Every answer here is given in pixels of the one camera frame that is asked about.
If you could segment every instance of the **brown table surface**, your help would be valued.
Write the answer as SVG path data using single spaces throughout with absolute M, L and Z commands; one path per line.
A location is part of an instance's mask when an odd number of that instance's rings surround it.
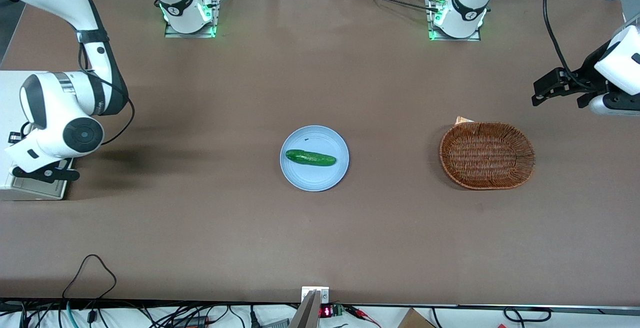
M 110 298 L 640 305 L 638 119 L 576 96 L 531 106 L 559 62 L 542 0 L 491 0 L 482 42 L 429 41 L 425 13 L 377 0 L 229 0 L 215 39 L 166 39 L 153 0 L 94 0 L 137 107 L 80 160 L 60 202 L 2 203 L 0 296 L 59 297 L 88 253 Z M 419 3 L 419 0 L 408 0 Z M 619 1 L 550 0 L 573 68 L 622 23 Z M 77 43 L 28 7 L 3 69 L 69 71 Z M 107 136 L 129 111 L 101 118 Z M 473 192 L 444 175 L 457 115 L 520 128 L 533 177 Z M 326 125 L 342 182 L 303 192 L 282 142 Z M 71 296 L 109 277 L 92 262 Z

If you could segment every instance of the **plate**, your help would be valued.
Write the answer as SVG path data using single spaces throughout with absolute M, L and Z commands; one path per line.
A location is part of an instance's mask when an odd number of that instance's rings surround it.
M 288 159 L 289 150 L 304 150 L 322 153 L 336 158 L 329 167 L 298 164 Z M 325 191 L 342 180 L 349 167 L 349 149 L 345 140 L 331 128 L 325 126 L 306 126 L 293 132 L 282 145 L 280 168 L 292 185 L 304 191 Z

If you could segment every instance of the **wicker basket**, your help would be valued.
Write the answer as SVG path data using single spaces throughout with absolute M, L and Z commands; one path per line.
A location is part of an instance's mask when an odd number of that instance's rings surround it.
M 512 189 L 533 174 L 535 155 L 527 137 L 500 122 L 467 122 L 442 137 L 439 156 L 446 174 L 467 189 Z

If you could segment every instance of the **cucumber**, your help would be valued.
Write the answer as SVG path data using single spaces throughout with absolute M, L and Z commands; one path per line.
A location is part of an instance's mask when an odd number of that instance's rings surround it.
M 307 152 L 302 150 L 286 151 L 285 156 L 298 164 L 309 164 L 311 166 L 333 166 L 336 164 L 336 158 L 322 153 Z

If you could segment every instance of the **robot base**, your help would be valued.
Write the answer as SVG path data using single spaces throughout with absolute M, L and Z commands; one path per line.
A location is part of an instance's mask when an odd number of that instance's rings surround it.
M 444 33 L 441 28 L 439 28 L 434 24 L 434 21 L 440 18 L 438 16 L 439 14 L 441 14 L 443 5 L 446 5 L 446 0 L 438 0 L 436 2 L 432 0 L 424 0 L 424 4 L 427 7 L 435 7 L 438 10 L 440 10 L 439 12 L 432 12 L 432 11 L 426 10 L 427 11 L 427 28 L 429 29 L 430 40 L 432 41 L 480 41 L 480 26 L 482 26 L 482 21 L 480 21 L 480 25 L 478 26 L 478 29 L 476 29 L 471 36 L 465 37 L 465 38 L 451 37 L 448 34 Z
M 177 32 L 171 27 L 169 22 L 167 21 L 166 27 L 164 28 L 165 37 L 180 37 L 180 38 L 211 38 L 215 37 L 215 33 L 218 29 L 218 15 L 220 13 L 220 0 L 205 0 L 205 4 L 212 4 L 213 7 L 203 7 L 203 14 L 206 16 L 211 16 L 211 21 L 202 26 L 201 29 L 196 32 L 185 34 Z

